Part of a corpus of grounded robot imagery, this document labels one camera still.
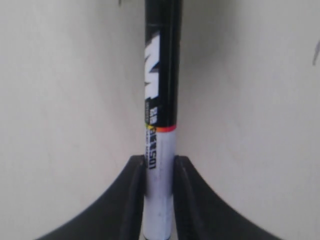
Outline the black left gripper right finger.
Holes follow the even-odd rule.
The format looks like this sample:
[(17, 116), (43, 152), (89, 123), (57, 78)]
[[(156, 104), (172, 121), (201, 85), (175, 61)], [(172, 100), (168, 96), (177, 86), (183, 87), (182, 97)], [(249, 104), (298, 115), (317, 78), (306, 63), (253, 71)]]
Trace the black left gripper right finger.
[(277, 240), (228, 205), (187, 156), (174, 159), (173, 200), (180, 240)]

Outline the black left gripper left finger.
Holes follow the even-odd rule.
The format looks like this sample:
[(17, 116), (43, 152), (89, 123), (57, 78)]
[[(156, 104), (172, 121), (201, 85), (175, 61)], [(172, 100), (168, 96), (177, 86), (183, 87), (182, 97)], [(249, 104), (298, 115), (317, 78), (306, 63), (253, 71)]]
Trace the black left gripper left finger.
[(41, 240), (138, 240), (145, 191), (143, 155), (132, 155), (115, 181), (80, 214)]

